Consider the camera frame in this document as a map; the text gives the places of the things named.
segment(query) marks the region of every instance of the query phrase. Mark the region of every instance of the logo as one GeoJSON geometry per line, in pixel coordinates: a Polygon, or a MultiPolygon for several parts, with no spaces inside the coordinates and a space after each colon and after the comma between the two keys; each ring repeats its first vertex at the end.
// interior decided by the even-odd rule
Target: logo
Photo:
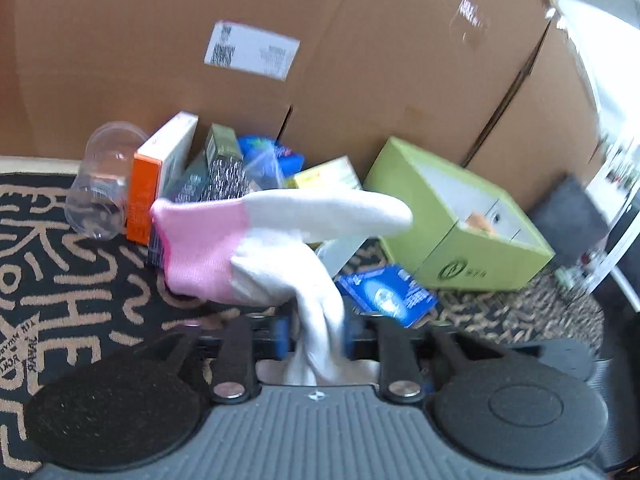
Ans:
{"type": "Polygon", "coordinates": [[[398,315],[402,305],[399,304],[396,295],[388,288],[379,288],[373,301],[378,306],[378,310],[383,314],[395,317],[398,315]]]}
{"type": "Polygon", "coordinates": [[[467,261],[462,258],[453,260],[450,264],[447,264],[442,268],[438,277],[443,281],[455,278],[462,274],[462,271],[466,268],[466,264],[467,261]]]}
{"type": "Polygon", "coordinates": [[[318,390],[314,391],[312,394],[308,394],[309,399],[314,400],[315,402],[320,402],[326,398],[326,395],[318,390]]]}

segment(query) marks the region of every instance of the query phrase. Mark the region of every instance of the black rug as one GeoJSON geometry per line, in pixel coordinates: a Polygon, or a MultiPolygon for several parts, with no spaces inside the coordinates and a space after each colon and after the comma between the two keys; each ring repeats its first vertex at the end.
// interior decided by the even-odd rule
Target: black rug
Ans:
{"type": "Polygon", "coordinates": [[[0,478],[39,467],[22,406],[44,384],[176,324],[237,316],[226,305],[170,294],[120,236],[75,234],[62,209],[69,176],[0,175],[0,478]]]}
{"type": "MultiPolygon", "coordinates": [[[[133,345],[183,319],[218,326],[240,311],[179,298],[143,265],[145,250],[123,236],[95,242],[65,222],[69,176],[0,175],[0,478],[27,478],[40,464],[22,406],[75,366],[133,345]]],[[[370,240],[343,272],[386,263],[370,240]]],[[[498,342],[571,336],[597,352],[602,311],[593,298],[567,300],[549,269],[521,291],[439,291],[423,321],[448,322],[498,342]]]]}

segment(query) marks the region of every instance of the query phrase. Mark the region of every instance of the black foam pad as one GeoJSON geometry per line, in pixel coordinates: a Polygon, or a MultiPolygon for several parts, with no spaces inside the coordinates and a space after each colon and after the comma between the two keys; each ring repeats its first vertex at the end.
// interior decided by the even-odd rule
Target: black foam pad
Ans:
{"type": "Polygon", "coordinates": [[[162,362],[105,360],[37,393],[25,408],[30,440],[76,470],[143,465],[183,444],[202,403],[162,362]]]}
{"type": "Polygon", "coordinates": [[[476,459],[548,470],[593,454],[607,427],[602,398],[534,358],[488,359],[456,375],[434,403],[437,425],[476,459]]]}

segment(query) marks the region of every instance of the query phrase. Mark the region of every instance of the lime green box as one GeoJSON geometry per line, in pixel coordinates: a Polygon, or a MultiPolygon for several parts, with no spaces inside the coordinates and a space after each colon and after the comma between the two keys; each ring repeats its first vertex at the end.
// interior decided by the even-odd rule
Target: lime green box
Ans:
{"type": "Polygon", "coordinates": [[[411,208],[412,228],[382,243],[424,286],[515,290],[554,256],[504,190],[404,140],[387,141],[364,188],[411,208]],[[469,227],[471,213],[484,216],[495,233],[469,227]]]}

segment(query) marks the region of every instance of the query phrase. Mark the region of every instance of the pink and white sock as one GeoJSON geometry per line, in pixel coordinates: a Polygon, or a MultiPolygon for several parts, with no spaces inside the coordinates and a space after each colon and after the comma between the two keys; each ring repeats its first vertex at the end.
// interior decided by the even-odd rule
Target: pink and white sock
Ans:
{"type": "Polygon", "coordinates": [[[398,199],[335,189],[266,190],[189,204],[161,199],[151,213],[175,294],[264,307],[297,299],[303,338],[288,383],[308,383],[310,371],[335,383],[344,368],[342,298],[306,244],[395,234],[412,222],[398,199]],[[303,358],[310,369],[299,366],[303,358]]]}

